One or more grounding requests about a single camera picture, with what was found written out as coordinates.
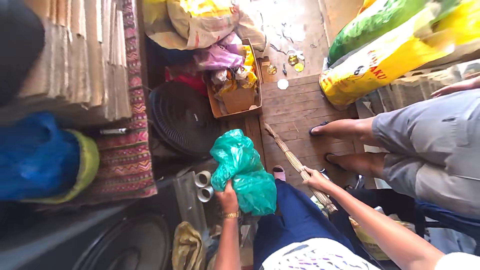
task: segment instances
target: blue plastic bag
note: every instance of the blue plastic bag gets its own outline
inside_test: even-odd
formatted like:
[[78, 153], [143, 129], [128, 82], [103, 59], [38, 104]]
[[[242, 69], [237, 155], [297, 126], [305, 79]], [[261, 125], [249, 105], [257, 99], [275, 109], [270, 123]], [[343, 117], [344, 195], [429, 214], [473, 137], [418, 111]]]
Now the blue plastic bag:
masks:
[[220, 136], [210, 150], [219, 166], [212, 176], [212, 186], [224, 191], [229, 179], [237, 193], [240, 209], [254, 216], [273, 214], [276, 210], [276, 186], [267, 173], [260, 155], [242, 130], [234, 129]]
[[51, 113], [33, 113], [0, 127], [0, 200], [55, 196], [76, 181], [80, 147]]

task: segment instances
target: wooden floor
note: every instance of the wooden floor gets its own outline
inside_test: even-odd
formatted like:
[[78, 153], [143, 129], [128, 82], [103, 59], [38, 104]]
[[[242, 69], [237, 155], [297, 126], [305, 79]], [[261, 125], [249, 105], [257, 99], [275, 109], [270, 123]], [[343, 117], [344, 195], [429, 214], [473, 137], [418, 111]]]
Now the wooden floor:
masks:
[[[363, 145], [325, 136], [311, 137], [308, 130], [323, 121], [357, 118], [355, 107], [347, 111], [335, 110], [323, 97], [318, 76], [292, 79], [289, 83], [286, 90], [278, 89], [273, 83], [263, 84], [263, 115], [260, 123], [268, 123], [302, 164], [317, 170], [325, 167], [329, 177], [336, 184], [344, 186], [354, 175], [325, 162], [324, 154], [350, 154], [355, 150], [363, 152]], [[275, 165], [281, 165], [285, 169], [287, 182], [310, 195], [298, 172], [263, 128], [262, 142], [267, 171], [271, 172]]]
[[[229, 121], [228, 129], [240, 128], [250, 137], [260, 153], [268, 172], [276, 164], [284, 167], [287, 182], [311, 195], [302, 184], [300, 174], [290, 165], [274, 140], [263, 129], [267, 122], [284, 140], [300, 162], [313, 169], [325, 167], [329, 177], [339, 186], [351, 183], [354, 175], [324, 161], [324, 154], [348, 154], [363, 152], [363, 145], [353, 141], [341, 141], [329, 137], [310, 137], [308, 130], [323, 121], [345, 118], [358, 118], [355, 106], [347, 111], [335, 110], [322, 96], [318, 75], [322, 71], [324, 58], [328, 54], [328, 43], [336, 33], [358, 12], [361, 0], [255, 0], [250, 3], [262, 15], [263, 29], [271, 44], [283, 51], [289, 47], [303, 51], [305, 69], [296, 72], [286, 64], [287, 76], [282, 73], [287, 56], [268, 47], [263, 60], [260, 60], [263, 81], [263, 115]], [[305, 33], [301, 41], [288, 40], [279, 34], [282, 24], [297, 27]], [[278, 72], [269, 75], [268, 64], [276, 65]], [[277, 88], [277, 81], [289, 81], [286, 90]]]

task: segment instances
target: tape roll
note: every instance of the tape roll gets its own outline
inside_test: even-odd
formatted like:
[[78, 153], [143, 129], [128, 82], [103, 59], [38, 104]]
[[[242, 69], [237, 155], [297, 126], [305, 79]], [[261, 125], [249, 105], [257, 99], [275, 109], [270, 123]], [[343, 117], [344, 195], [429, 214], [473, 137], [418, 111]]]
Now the tape roll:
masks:
[[195, 175], [195, 185], [202, 188], [210, 185], [210, 178], [212, 175], [208, 171], [201, 171]]
[[213, 187], [211, 185], [207, 187], [202, 187], [197, 192], [197, 197], [201, 202], [209, 201], [212, 198], [212, 196], [213, 196]]

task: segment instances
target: straw broom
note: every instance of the straw broom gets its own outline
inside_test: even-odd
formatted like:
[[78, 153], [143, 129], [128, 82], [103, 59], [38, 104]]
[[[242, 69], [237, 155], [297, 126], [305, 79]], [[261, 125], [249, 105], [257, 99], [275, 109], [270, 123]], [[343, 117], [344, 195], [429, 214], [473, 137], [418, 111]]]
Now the straw broom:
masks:
[[[269, 133], [271, 137], [273, 137], [278, 147], [282, 149], [282, 151], [285, 153], [285, 156], [290, 161], [290, 164], [292, 164], [292, 166], [300, 173], [301, 177], [304, 180], [310, 179], [310, 175], [308, 174], [308, 172], [305, 171], [303, 165], [300, 163], [298, 158], [292, 152], [290, 152], [287, 145], [282, 141], [282, 139], [280, 139], [280, 136], [278, 136], [278, 134], [275, 133], [267, 123], [264, 122], [264, 125], [265, 130]], [[327, 208], [328, 213], [331, 214], [338, 210], [325, 193], [310, 186], [309, 189], [313, 192], [313, 195], [315, 195], [318, 201]]]

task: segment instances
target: gold wristwatch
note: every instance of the gold wristwatch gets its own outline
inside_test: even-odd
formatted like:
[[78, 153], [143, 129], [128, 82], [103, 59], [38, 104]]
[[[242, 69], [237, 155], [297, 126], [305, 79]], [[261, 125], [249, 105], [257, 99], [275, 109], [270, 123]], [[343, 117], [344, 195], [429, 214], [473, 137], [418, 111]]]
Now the gold wristwatch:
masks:
[[239, 213], [223, 214], [224, 219], [233, 219], [239, 217]]

